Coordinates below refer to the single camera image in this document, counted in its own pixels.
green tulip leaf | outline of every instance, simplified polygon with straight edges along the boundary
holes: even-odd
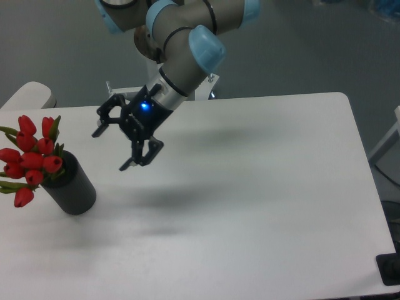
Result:
[[[53,151],[53,154],[54,154],[55,156],[58,156],[59,149],[60,149],[60,144],[59,144],[59,143],[56,143],[56,145],[55,145],[55,147],[54,147],[54,151]]]
[[[12,194],[12,193],[16,193],[17,191],[18,191],[18,189],[9,189],[7,187],[0,187],[1,194]]]
[[[16,139],[14,136],[12,136],[12,135],[6,133],[6,137],[7,137],[15,146],[18,147],[17,139]]]
[[[8,181],[0,181],[0,187],[6,189],[21,189],[21,188],[28,188],[29,185],[26,183],[20,182],[8,182]]]
[[[14,128],[4,127],[4,126],[0,126],[0,131],[10,134],[12,136],[17,136],[17,133],[18,133],[18,131],[15,130]]]
[[[49,138],[52,139],[52,141],[53,141],[54,143],[57,141],[57,137],[58,137],[58,134],[59,134],[58,125],[59,125],[59,123],[60,123],[60,120],[61,120],[61,116],[58,116],[58,117],[54,120],[54,122],[53,122],[53,124],[51,125],[50,130],[49,130]]]
[[[64,144],[62,144],[61,146],[60,146],[60,149],[59,149],[59,152],[58,152],[58,154],[59,154],[59,158],[63,158],[63,151],[64,151]]]
[[[57,172],[57,173],[54,173],[52,176],[51,176],[51,180],[52,181],[54,181],[54,180],[56,180],[57,178],[60,178],[62,175],[64,175],[65,174],[65,169],[61,169],[61,171],[59,171],[59,172]]]

black cable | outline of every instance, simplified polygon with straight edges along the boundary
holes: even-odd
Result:
[[[167,74],[164,73],[163,67],[159,68],[159,73],[162,76],[162,78],[164,78],[164,80],[179,94],[181,94],[184,97],[189,97],[189,94],[186,94],[184,91],[182,91],[181,89],[179,89],[167,76]]]
[[[138,0],[133,0],[132,2],[122,4],[122,5],[113,5],[109,4],[107,2],[104,2],[103,0],[100,0],[100,3],[104,6],[107,6],[108,8],[113,8],[113,9],[125,9],[125,8],[130,8],[132,5],[135,5],[138,2]]]
[[[162,47],[162,51],[163,51],[164,54],[165,54],[165,48],[167,48],[167,44],[168,44],[169,40],[170,40],[176,33],[178,33],[179,31],[185,30],[185,29],[193,29],[193,27],[183,26],[183,27],[180,27],[180,28],[175,29],[173,32],[171,32],[171,33],[169,34],[169,36],[165,39],[164,47]]]
[[[393,185],[397,186],[400,188],[400,184],[393,179],[391,179],[388,175],[386,175],[376,164],[374,165],[374,168],[383,176],[385,177],[388,181],[390,181]]]
[[[218,33],[218,27],[217,27],[217,18],[215,17],[215,12],[214,12],[214,8],[211,5],[210,2],[208,2],[208,0],[202,0],[205,5],[208,8],[208,11],[210,12],[210,16],[211,16],[211,21],[212,21],[212,33],[214,33],[215,35],[217,35]]]

blue led light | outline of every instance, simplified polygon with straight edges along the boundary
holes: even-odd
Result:
[[[142,109],[143,109],[144,111],[148,111],[148,110],[150,109],[150,105],[149,105],[148,103],[146,103],[146,102],[143,102],[143,103],[141,104],[141,107],[142,107]]]

gray floor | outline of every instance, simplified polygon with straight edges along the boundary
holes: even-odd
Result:
[[[366,151],[395,122],[400,105],[400,24],[356,0],[313,7],[261,0],[256,24],[221,36],[228,55],[219,98],[340,91],[351,102]],[[51,88],[60,106],[99,105],[105,82],[146,83],[133,33],[108,34],[93,1],[0,1],[0,106],[28,81]],[[400,181],[399,147],[380,166]],[[400,192],[376,176],[382,199]]]

gray robot arm segment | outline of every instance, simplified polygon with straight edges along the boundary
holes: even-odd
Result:
[[[123,95],[112,95],[97,110],[101,125],[92,135],[96,138],[109,124],[119,124],[132,141],[132,156],[120,170],[137,164],[145,166],[164,146],[153,136],[154,131],[224,59],[226,50],[216,35],[256,18],[259,0],[198,0],[186,6],[178,6],[178,1],[159,0],[149,9],[144,4],[150,0],[95,1],[108,28],[116,32],[140,26],[140,17],[128,21],[126,18],[135,9],[147,11],[146,25],[166,57],[155,77],[129,103]],[[113,7],[118,5],[115,1],[122,1],[121,11]],[[115,106],[121,107],[119,118],[109,116]],[[149,143],[149,152],[143,155],[145,141]]]

